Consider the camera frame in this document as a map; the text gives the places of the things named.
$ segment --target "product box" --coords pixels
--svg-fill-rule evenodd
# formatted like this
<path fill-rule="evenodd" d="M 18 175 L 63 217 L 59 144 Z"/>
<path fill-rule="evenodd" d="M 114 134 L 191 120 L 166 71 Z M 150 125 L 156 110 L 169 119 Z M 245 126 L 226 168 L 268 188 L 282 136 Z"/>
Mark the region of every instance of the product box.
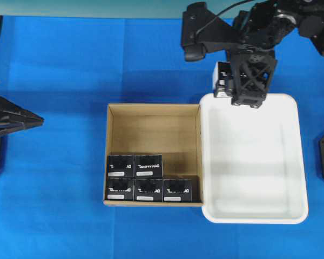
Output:
<path fill-rule="evenodd" d="M 134 178 L 134 155 L 109 155 L 108 177 Z"/>
<path fill-rule="evenodd" d="M 199 104 L 109 104 L 106 137 L 106 155 L 161 154 L 164 179 L 190 180 L 192 202 L 104 195 L 105 205 L 202 207 L 214 223 L 297 224 L 308 215 L 298 106 L 286 94 L 268 94 L 259 109 L 213 93 Z"/>
<path fill-rule="evenodd" d="M 190 180 L 164 180 L 163 201 L 192 202 Z"/>
<path fill-rule="evenodd" d="M 163 201 L 163 179 L 136 179 L 134 186 L 135 201 Z"/>
<path fill-rule="evenodd" d="M 141 179 L 162 179 L 163 162 L 162 155 L 136 155 L 136 178 Z"/>
<path fill-rule="evenodd" d="M 134 179 L 108 178 L 106 199 L 118 201 L 133 201 Z"/>

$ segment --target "cardboard box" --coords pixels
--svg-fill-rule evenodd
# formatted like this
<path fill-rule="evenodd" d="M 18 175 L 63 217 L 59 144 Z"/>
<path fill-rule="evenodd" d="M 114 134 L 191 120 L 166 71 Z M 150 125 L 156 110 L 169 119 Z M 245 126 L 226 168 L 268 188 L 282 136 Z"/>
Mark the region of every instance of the cardboard box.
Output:
<path fill-rule="evenodd" d="M 136 179 L 134 200 L 163 202 L 163 179 Z"/>
<path fill-rule="evenodd" d="M 199 104 L 109 104 L 106 135 L 106 156 L 161 154 L 164 178 L 190 179 L 193 202 L 115 201 L 104 195 L 105 205 L 203 205 Z"/>

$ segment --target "open cardboard box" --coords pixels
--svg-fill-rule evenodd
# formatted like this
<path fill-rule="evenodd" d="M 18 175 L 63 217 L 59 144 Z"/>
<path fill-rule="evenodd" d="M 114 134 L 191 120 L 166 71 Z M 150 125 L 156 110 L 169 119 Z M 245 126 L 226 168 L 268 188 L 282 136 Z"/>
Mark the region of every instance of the open cardboard box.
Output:
<path fill-rule="evenodd" d="M 200 104 L 109 104 L 110 154 L 162 154 L 165 178 L 192 180 L 193 202 L 113 201 L 104 192 L 106 205 L 202 206 L 215 223 L 297 224 L 308 215 L 298 107 L 286 94 L 269 94 L 259 109 L 213 94 Z"/>
<path fill-rule="evenodd" d="M 199 104 L 109 104 L 108 155 L 161 154 L 164 179 L 192 180 L 193 202 L 107 200 L 113 206 L 201 207 L 203 184 Z"/>

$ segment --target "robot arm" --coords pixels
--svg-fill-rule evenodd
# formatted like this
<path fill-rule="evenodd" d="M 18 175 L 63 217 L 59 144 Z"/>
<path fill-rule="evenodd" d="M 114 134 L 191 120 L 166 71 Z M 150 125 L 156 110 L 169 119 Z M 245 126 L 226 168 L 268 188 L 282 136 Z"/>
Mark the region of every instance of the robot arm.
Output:
<path fill-rule="evenodd" d="M 277 64 L 274 47 L 295 28 L 324 56 L 324 0 L 268 0 L 250 12 L 240 11 L 233 26 L 205 2 L 194 3 L 183 14 L 181 45 L 189 62 L 225 50 L 227 62 L 218 63 L 215 96 L 259 108 Z"/>

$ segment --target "white label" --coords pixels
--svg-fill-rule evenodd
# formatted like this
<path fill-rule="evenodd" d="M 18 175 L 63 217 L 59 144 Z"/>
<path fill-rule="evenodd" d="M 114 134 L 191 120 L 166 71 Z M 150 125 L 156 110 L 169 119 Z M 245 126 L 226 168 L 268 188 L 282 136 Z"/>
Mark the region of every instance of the white label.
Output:
<path fill-rule="evenodd" d="M 120 195 L 120 194 L 109 194 L 109 195 L 107 195 L 108 200 L 111 200 L 111 199 L 113 199 L 113 200 L 123 200 L 124 197 L 125 196 Z"/>
<path fill-rule="evenodd" d="M 181 197 L 164 197 L 164 201 L 181 201 Z"/>
<path fill-rule="evenodd" d="M 152 171 L 137 172 L 137 176 L 150 176 L 150 175 L 152 175 Z"/>
<path fill-rule="evenodd" d="M 108 176 L 124 176 L 125 172 L 111 172 L 108 173 Z"/>
<path fill-rule="evenodd" d="M 137 201 L 153 201 L 153 197 L 137 196 Z"/>

